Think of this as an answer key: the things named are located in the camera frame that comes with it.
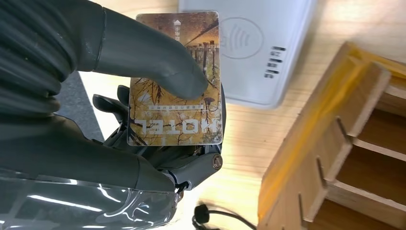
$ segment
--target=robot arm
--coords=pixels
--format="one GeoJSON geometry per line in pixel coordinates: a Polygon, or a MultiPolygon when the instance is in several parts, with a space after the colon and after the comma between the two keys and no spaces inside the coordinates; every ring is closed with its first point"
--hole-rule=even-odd
{"type": "Polygon", "coordinates": [[[90,141],[73,121],[54,115],[53,96],[82,70],[144,76],[196,98],[207,81],[180,43],[86,0],[2,0],[0,31],[0,168],[174,190],[144,158],[90,141]]]}

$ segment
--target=wood grain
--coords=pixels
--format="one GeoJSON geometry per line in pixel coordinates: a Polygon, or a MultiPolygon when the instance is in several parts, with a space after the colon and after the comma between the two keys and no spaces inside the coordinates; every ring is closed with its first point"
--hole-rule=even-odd
{"type": "MultiPolygon", "coordinates": [[[[138,13],[175,12],[178,4],[177,0],[94,1],[132,18],[138,13]]],[[[199,201],[230,209],[256,223],[262,176],[342,43],[351,40],[373,53],[406,62],[405,8],[403,0],[319,0],[282,105],[263,111],[227,104],[224,166],[186,193],[178,205],[178,221],[165,230],[193,229],[190,220],[199,201]]],[[[117,85],[129,85],[129,79],[117,76],[80,74],[90,100],[94,93],[115,98],[117,85]]],[[[117,128],[114,116],[95,113],[103,135],[109,136],[117,128]]],[[[218,215],[210,223],[222,230],[247,229],[218,215]]]]}
{"type": "Polygon", "coordinates": [[[406,206],[393,200],[335,181],[328,186],[327,199],[379,220],[406,229],[406,206]]]}
{"type": "Polygon", "coordinates": [[[347,134],[353,137],[358,136],[362,131],[391,79],[389,71],[380,65],[370,68],[364,74],[366,77],[357,84],[356,89],[351,93],[350,100],[338,113],[347,134]]]}
{"type": "Polygon", "coordinates": [[[384,93],[379,99],[376,108],[392,114],[406,117],[406,99],[393,96],[390,93],[384,93]]]}
{"type": "Polygon", "coordinates": [[[354,144],[406,161],[406,118],[374,110],[354,144]]]}
{"type": "Polygon", "coordinates": [[[406,162],[354,146],[337,180],[406,205],[406,162]]]}
{"type": "Polygon", "coordinates": [[[326,200],[309,230],[396,230],[359,212],[326,200]]]}

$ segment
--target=nfc symbol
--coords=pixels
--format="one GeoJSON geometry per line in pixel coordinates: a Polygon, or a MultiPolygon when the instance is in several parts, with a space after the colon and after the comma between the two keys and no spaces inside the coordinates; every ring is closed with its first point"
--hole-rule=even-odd
{"type": "Polygon", "coordinates": [[[248,46],[249,34],[245,30],[242,30],[237,24],[234,24],[231,29],[230,36],[228,37],[227,48],[239,49],[244,46],[248,46]]]}
{"type": "Polygon", "coordinates": [[[232,59],[249,58],[257,54],[264,42],[261,29],[242,17],[226,18],[220,23],[222,55],[232,59]]]}

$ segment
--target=wooden divider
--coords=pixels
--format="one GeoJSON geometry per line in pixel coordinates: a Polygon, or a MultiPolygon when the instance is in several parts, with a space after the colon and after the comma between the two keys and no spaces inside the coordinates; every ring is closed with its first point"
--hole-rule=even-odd
{"type": "Polygon", "coordinates": [[[354,145],[406,161],[406,117],[374,110],[354,145]]]}
{"type": "Polygon", "coordinates": [[[359,212],[324,201],[309,230],[396,230],[389,225],[369,218],[359,212]]]}
{"type": "Polygon", "coordinates": [[[406,206],[340,181],[328,186],[327,199],[395,228],[406,230],[406,206]]]}
{"type": "Polygon", "coordinates": [[[343,45],[264,175],[258,229],[404,229],[406,84],[391,74],[406,71],[391,65],[343,45]]]}
{"type": "Polygon", "coordinates": [[[327,198],[406,230],[406,162],[354,146],[327,198]]]}

